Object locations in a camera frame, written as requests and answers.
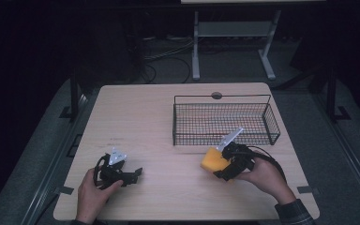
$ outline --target black cable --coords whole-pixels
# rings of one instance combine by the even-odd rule
[[[250,148],[250,147],[253,147],[253,148],[257,148],[257,149],[259,149],[259,150],[262,150],[262,151],[264,151],[265,154],[267,154],[270,158],[272,158],[271,155],[270,155],[269,153],[267,153],[267,152],[266,152],[264,149],[262,149],[261,147],[258,147],[258,146],[248,146],[248,147],[249,147],[249,148]]]
[[[159,59],[159,58],[163,58],[163,57],[166,57],[166,56],[169,56],[169,55],[173,55],[173,54],[176,54],[176,53],[181,53],[181,52],[184,52],[186,50],[192,49],[192,46],[193,46],[193,41],[190,40],[188,42],[188,44],[186,44],[186,45],[183,45],[183,46],[178,47],[176,49],[170,50],[168,52],[159,53],[159,54],[156,54],[156,55],[145,56],[144,59],[146,59],[146,60],[156,60],[156,59]]]
[[[186,83],[188,78],[191,76],[191,66],[188,64],[188,62],[186,62],[184,59],[181,59],[181,58],[177,58],[177,57],[161,57],[161,58],[158,58],[158,59],[154,59],[154,60],[150,60],[151,62],[154,62],[154,61],[157,61],[157,60],[165,60],[165,59],[174,59],[174,60],[178,60],[178,61],[181,61],[183,62],[186,66],[187,66],[187,70],[188,70],[188,73],[187,73],[187,77],[181,82],[181,83]],[[157,71],[154,69],[154,67],[148,65],[150,68],[152,68],[156,74],[157,74]]]
[[[166,38],[166,40],[168,40],[170,42],[178,43],[178,44],[183,44],[183,43],[189,42],[191,40],[191,38],[190,37],[180,37],[179,39]]]
[[[142,79],[145,81],[145,84],[149,84],[149,83],[152,83],[154,81],[154,79],[156,78],[157,70],[154,67],[152,67],[151,65],[145,64],[145,66],[147,68],[151,68],[153,70],[153,72],[154,72],[152,79],[150,79],[150,77],[148,76],[148,74],[146,72],[142,72],[142,74],[141,74]]]
[[[51,199],[51,201],[45,206],[45,208],[42,210],[42,212],[39,214],[39,217],[37,217],[37,221],[34,223],[35,225],[37,225],[40,221],[40,219],[42,218],[42,216],[46,213],[46,210],[48,210],[48,208],[51,206],[51,204],[57,199],[59,195],[55,194],[53,196],[53,198]]]

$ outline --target dark background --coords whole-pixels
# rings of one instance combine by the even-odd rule
[[[293,66],[308,70],[328,64],[360,107],[360,1],[338,2],[318,10],[284,10],[276,38],[303,37]],[[92,6],[90,1],[0,1],[0,191],[71,74],[84,93],[104,83],[131,83],[143,68],[141,37],[192,34],[192,11],[86,10]]]

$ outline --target wooden table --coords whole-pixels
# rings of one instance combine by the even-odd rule
[[[181,95],[271,94],[265,83],[194,83],[104,86],[98,95],[67,176],[54,217],[76,216],[77,188],[84,174],[113,146],[127,154],[124,172],[143,167],[138,184],[120,188],[98,218],[113,220],[258,220],[276,219],[276,201],[245,181],[224,182],[200,167],[206,145],[173,145],[173,97]],[[288,183],[309,213],[319,209],[273,98],[280,136],[262,145],[283,167]]]

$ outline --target sleeve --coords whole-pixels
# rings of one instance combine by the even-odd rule
[[[88,225],[88,224],[74,219],[71,221],[70,225]]]
[[[299,199],[284,205],[277,204],[276,210],[279,215],[279,220],[283,225],[315,224],[314,219]]]

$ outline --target cable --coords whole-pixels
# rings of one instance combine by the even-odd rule
[[[185,60],[181,59],[181,58],[177,58],[177,57],[165,57],[165,58],[159,58],[159,59],[155,59],[155,60],[152,60],[152,62],[154,61],[157,61],[157,60],[165,60],[165,59],[174,59],[174,60],[178,60],[180,62],[183,62],[186,66],[187,66],[187,70],[188,70],[188,73],[187,73],[187,76],[186,78],[181,82],[181,83],[186,83],[188,81],[188,78],[191,76],[191,66],[188,64],[188,62],[186,62]],[[152,68],[154,71],[155,71],[155,75],[157,74],[157,71],[154,69],[154,67],[150,66],[150,65],[146,65],[146,66],[149,66],[150,68]]]
[[[154,60],[154,59],[169,56],[169,55],[172,55],[172,54],[180,53],[180,52],[185,51],[185,50],[189,49],[190,47],[192,47],[193,43],[194,43],[194,41],[190,41],[189,43],[187,43],[186,45],[184,45],[182,47],[179,47],[179,48],[176,48],[174,50],[170,50],[168,52],[164,52],[164,53],[161,53],[161,54],[156,54],[156,55],[152,55],[152,56],[145,56],[144,59],[146,59],[146,60]]]
[[[192,40],[191,37],[167,37],[166,39],[169,40],[169,41],[171,41],[171,42],[180,43],[180,44]]]
[[[147,74],[146,72],[143,71],[143,72],[141,73],[142,79],[145,80],[145,84],[149,84],[149,83],[152,83],[152,82],[154,81],[154,79],[156,78],[156,76],[157,76],[157,70],[156,70],[154,67],[150,66],[150,65],[147,65],[147,64],[146,64],[145,66],[146,66],[147,68],[151,68],[151,69],[153,70],[153,72],[154,72],[154,75],[153,75],[153,78],[152,78],[152,79],[149,78],[149,76],[148,76],[148,74]]]
[[[261,147],[258,147],[258,146],[248,146],[248,147],[249,147],[249,148],[250,148],[250,147],[252,147],[252,148],[257,148],[257,149],[259,149],[259,150],[262,150],[262,151],[264,151],[265,154],[267,154],[270,158],[272,158],[271,155],[270,155],[269,153],[267,153],[267,152],[266,152],[264,149],[262,149]]]

